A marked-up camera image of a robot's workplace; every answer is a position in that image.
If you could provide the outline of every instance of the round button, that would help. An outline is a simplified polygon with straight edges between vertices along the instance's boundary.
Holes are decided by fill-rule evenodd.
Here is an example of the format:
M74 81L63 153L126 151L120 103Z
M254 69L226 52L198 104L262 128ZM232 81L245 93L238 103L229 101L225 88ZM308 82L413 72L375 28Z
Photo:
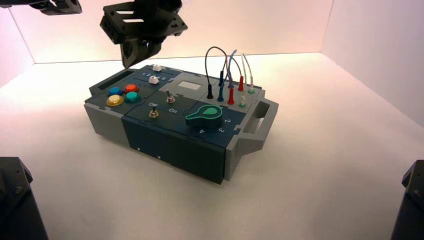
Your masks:
M141 97L137 92L131 91L131 92L129 92L125 95L125 102L135 103L135 102L138 102L140 100L140 98Z
M125 93L129 93L129 92L138 92L139 88L137 87L137 85L135 84L128 84L125 87Z
M119 87L114 86L111 89L109 89L109 96L112 96L112 95L122 95L122 90Z
M112 96L110 96L107 99L106 104L108 106L114 107L114 106L120 105L123 102L124 102L124 98L122 96L120 96L120 95L112 95Z

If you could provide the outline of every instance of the white backdrop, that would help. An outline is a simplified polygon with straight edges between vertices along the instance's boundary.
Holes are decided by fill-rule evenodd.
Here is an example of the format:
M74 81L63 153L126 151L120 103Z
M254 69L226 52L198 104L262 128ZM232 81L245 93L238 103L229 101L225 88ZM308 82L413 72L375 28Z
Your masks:
M424 126L424 1L335 0L323 53Z
M202 56L209 46L247 54L320 52L333 0L182 0L188 30L168 37L157 58ZM103 6L128 0L80 0L83 13L46 16L11 8L36 63L120 60L99 27Z
M0 7L0 87L34 62L8 9Z

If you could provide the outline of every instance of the gray handle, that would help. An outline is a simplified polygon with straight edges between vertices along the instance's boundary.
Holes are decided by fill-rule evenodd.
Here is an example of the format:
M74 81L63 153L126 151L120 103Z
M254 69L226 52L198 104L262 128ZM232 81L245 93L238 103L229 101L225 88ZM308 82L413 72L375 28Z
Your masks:
M246 155L262 149L276 118L278 107L278 103L262 98L258 100L255 108L247 112L247 117L240 124L241 130L238 133L238 154ZM263 118L262 124L253 132L260 118Z

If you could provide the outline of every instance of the teal push button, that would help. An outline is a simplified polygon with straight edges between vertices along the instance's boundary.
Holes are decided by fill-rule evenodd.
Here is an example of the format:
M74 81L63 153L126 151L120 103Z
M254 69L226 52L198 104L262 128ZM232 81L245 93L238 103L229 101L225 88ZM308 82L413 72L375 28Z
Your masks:
M138 92L131 91L125 95L125 102L132 104L140 101L141 97Z
M203 105L199 109L185 116L185 124L190 127L216 129L223 120L223 110L216 105Z

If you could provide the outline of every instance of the red push button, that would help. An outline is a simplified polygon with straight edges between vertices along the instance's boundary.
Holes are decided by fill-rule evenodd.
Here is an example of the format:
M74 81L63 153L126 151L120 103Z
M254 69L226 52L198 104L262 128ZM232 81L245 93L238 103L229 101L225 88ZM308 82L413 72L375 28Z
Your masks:
M125 87L125 93L129 93L129 92L138 92L139 91L139 87L137 87L137 85L135 84L128 84Z

